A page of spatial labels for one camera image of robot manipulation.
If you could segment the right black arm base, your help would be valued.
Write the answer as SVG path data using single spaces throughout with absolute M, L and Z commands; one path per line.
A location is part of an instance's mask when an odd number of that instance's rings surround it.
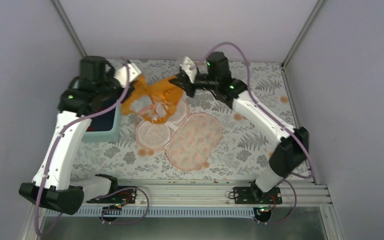
M 227 194 L 235 205 L 252 207 L 252 216 L 258 223 L 267 223 L 273 215 L 273 210 L 283 203 L 279 187 L 272 188 L 269 192 L 262 192 L 257 188 L 236 186 Z

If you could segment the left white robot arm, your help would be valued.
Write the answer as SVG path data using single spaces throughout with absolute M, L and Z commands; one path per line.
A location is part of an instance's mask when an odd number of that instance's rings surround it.
M 141 75 L 136 64 L 125 60 L 114 67 L 102 56 L 85 56 L 79 75 L 61 94 L 56 125 L 45 158 L 30 182 L 23 182 L 20 196 L 37 208 L 75 214 L 84 202 L 101 197 L 111 203 L 119 197 L 118 181 L 107 174 L 71 184 L 71 172 L 82 138 L 94 117 L 108 113 L 127 99 Z

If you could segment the peach floral mesh laundry bag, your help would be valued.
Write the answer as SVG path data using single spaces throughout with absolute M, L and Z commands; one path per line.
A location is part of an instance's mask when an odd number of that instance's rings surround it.
M 164 151 L 174 167 L 190 172 L 209 166 L 210 153 L 220 143 L 222 132 L 216 118 L 206 113 L 190 113 L 182 99 L 167 122 L 141 120 L 135 129 L 135 139 L 144 149 Z

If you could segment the orange lace bra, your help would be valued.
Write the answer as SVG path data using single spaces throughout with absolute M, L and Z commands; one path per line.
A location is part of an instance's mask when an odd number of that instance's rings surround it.
M 170 80 L 176 80 L 176 76 L 163 78 L 153 84 L 148 84 L 146 77 L 142 74 L 133 83 L 134 90 L 129 98 L 121 104 L 120 112 L 126 116 L 129 114 L 139 114 L 131 109 L 131 105 L 142 97 L 147 97 L 152 103 L 152 113 L 156 118 L 142 115 L 145 121 L 152 124 L 164 124 L 176 113 L 178 103 L 182 99 L 185 91 L 170 83 Z

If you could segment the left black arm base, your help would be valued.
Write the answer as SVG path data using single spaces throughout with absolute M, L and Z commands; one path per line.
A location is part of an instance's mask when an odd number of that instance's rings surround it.
M 113 215 L 120 213 L 124 206 L 132 205 L 136 202 L 138 188 L 135 186 L 118 186 L 115 190 L 110 190 L 107 196 L 95 197 L 87 200 L 87 204 L 104 204 L 102 210 L 98 215 L 98 219 L 102 222 L 112 222 L 117 217 L 110 217 L 106 215 Z

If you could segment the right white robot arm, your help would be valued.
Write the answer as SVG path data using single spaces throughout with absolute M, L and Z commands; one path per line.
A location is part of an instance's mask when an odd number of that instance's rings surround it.
M 194 97 L 196 90 L 213 93 L 214 98 L 246 117 L 275 149 L 268 168 L 251 183 L 251 198 L 258 204 L 270 197 L 270 191 L 285 180 L 296 167 L 309 159 L 309 132 L 296 128 L 263 105 L 251 89 L 250 81 L 232 76 L 227 57 L 221 51 L 212 52 L 205 60 L 206 73 L 187 56 L 178 61 L 179 73 L 171 83 Z

